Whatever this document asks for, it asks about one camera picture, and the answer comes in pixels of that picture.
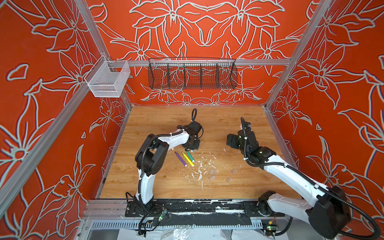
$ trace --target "orange floral backdrop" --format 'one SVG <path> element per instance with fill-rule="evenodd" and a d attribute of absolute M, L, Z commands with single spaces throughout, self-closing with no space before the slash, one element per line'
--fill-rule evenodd
<path fill-rule="evenodd" d="M 341 187 L 382 231 L 383 12 L 383 1 L 335 0 L 271 110 L 299 169 Z M 347 230 L 368 234 L 352 214 Z"/>
<path fill-rule="evenodd" d="M 114 60 L 155 57 L 289 58 L 317 0 L 87 0 Z M 283 66 L 238 68 L 233 90 L 158 91 L 147 69 L 132 68 L 131 102 L 158 104 L 263 104 Z"/>
<path fill-rule="evenodd" d="M 100 57 L 73 0 L 0 4 L 0 187 Z M 127 113 L 88 93 L 0 220 L 0 239 L 73 238 Z"/>

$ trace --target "wooden table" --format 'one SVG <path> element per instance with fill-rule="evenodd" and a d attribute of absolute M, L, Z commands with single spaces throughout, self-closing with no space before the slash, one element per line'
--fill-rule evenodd
<path fill-rule="evenodd" d="M 177 125 L 187 125 L 194 107 L 135 106 L 118 146 L 116 156 L 101 192 L 101 198 L 125 198 L 137 191 L 138 172 L 134 160 L 145 138 L 170 133 Z M 196 121 L 204 128 L 200 147 L 192 153 L 195 167 L 184 167 L 175 155 L 184 148 L 179 145 L 167 153 L 162 169 L 157 173 L 153 193 L 155 198 L 232 198 L 256 199 L 267 190 L 287 197 L 300 196 L 272 174 L 249 166 L 237 149 L 226 145 L 229 133 L 240 130 L 240 117 L 251 122 L 260 146 L 267 146 L 282 156 L 262 107 L 197 106 Z M 210 169 L 216 169 L 209 180 Z"/>

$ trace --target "teal marker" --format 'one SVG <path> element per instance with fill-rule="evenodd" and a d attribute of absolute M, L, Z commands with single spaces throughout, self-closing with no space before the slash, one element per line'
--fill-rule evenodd
<path fill-rule="evenodd" d="M 191 158 L 192 162 L 195 162 L 195 160 L 193 159 L 192 155 L 189 153 L 189 151 L 187 151 L 187 154 L 189 156 L 189 158 Z"/>

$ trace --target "robotic arm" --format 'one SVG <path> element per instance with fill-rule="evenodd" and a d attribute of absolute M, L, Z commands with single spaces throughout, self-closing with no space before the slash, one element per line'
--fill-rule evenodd
<path fill-rule="evenodd" d="M 292 199 L 274 191 L 267 191 L 258 199 L 258 211 L 261 215 L 269 216 L 273 212 L 287 214 L 309 223 L 321 236 L 328 239 L 334 239 L 338 233 L 357 239 L 380 237 L 381 231 L 377 223 L 361 209 L 348 202 L 341 188 L 337 186 L 329 188 L 313 180 L 285 162 L 271 149 L 260 147 L 251 130 L 251 124 L 245 122 L 243 118 L 241 118 L 241 122 L 242 129 L 238 131 L 238 135 L 229 134 L 227 136 L 227 145 L 239 149 L 249 165 L 260 167 L 277 176 L 303 197 L 303 199 Z M 371 223 L 374 229 L 372 235 L 359 236 L 342 231 L 351 221 L 349 207 L 359 212 Z"/>
<path fill-rule="evenodd" d="M 155 176 L 163 166 L 167 151 L 178 145 L 182 145 L 187 151 L 199 149 L 199 138 L 201 136 L 198 137 L 198 134 L 200 130 L 203 130 L 204 133 L 204 129 L 200 123 L 195 121 L 196 114 L 197 109 L 195 108 L 192 111 L 191 123 L 185 126 L 177 126 L 175 132 L 156 136 L 153 134 L 148 135 L 136 154 L 135 161 L 139 171 L 139 186 L 134 201 L 141 202 L 147 210 L 152 207 Z"/>

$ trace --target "white mesh basket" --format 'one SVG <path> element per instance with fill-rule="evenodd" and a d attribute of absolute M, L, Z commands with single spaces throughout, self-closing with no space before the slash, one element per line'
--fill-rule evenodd
<path fill-rule="evenodd" d="M 111 71 L 113 68 L 108 66 L 108 61 L 99 61 L 96 66 L 100 67 L 90 77 L 90 80 L 87 79 L 89 76 L 85 78 L 93 95 L 100 98 L 120 97 L 131 73 L 128 62 L 125 62 L 120 72 Z"/>

